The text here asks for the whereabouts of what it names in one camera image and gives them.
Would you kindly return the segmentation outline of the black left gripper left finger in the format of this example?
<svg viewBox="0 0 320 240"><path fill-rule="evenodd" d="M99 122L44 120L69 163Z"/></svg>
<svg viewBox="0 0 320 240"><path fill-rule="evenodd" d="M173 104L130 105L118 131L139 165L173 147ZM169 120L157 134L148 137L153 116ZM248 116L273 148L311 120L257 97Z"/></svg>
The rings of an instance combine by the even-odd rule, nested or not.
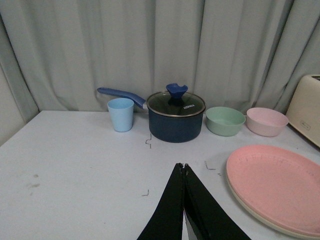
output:
<svg viewBox="0 0 320 240"><path fill-rule="evenodd" d="M183 165L177 163L158 205L139 235L139 240L181 240L184 219L185 184Z"/></svg>

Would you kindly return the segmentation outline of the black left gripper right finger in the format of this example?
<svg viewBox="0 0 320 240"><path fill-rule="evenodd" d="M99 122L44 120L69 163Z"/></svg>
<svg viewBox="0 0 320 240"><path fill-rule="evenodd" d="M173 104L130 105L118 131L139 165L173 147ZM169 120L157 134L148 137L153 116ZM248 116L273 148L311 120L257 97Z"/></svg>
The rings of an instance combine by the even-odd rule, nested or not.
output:
<svg viewBox="0 0 320 240"><path fill-rule="evenodd" d="M249 240L189 165L183 168L184 210L199 240Z"/></svg>

